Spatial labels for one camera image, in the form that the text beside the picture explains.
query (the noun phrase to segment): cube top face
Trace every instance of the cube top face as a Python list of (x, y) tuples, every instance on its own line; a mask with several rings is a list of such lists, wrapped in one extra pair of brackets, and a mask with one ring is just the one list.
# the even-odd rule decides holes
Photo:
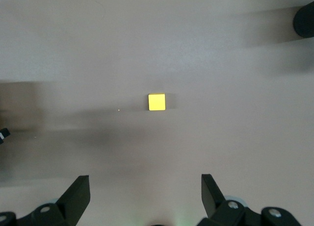
[(150, 111), (166, 110), (166, 95), (164, 93), (153, 93), (148, 95)]

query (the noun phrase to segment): small black object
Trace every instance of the small black object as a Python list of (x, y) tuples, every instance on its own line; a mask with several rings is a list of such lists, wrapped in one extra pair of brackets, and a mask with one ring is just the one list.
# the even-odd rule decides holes
[(89, 178), (79, 176), (56, 203), (36, 208), (23, 218), (0, 213), (0, 226), (75, 226), (90, 201)]
[(10, 135), (7, 128), (0, 129), (0, 144), (3, 144), (3, 140)]
[(303, 6), (294, 16), (295, 32), (304, 37), (314, 37), (314, 2)]
[(227, 201), (211, 175), (202, 175), (202, 201), (208, 218), (197, 226), (301, 226), (288, 211), (266, 207), (261, 214), (237, 201)]

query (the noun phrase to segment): gray surface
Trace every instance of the gray surface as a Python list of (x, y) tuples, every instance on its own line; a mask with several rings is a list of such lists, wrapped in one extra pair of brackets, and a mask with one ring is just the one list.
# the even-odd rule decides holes
[(291, 27), (310, 1), (0, 0), (0, 211), (89, 174), (79, 226), (193, 226), (211, 173), (313, 225), (314, 39)]

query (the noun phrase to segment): yellow cube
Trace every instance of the yellow cube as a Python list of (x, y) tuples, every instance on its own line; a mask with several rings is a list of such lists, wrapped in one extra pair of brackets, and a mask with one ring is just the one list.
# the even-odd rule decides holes
[(148, 95), (148, 104), (150, 111), (166, 110), (166, 95), (165, 93), (156, 93)]

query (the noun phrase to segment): black cylinder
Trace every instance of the black cylinder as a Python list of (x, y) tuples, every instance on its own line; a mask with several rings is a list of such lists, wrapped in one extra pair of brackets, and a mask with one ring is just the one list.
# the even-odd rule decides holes
[(295, 14), (293, 27), (304, 38), (314, 37), (314, 2), (303, 6)]

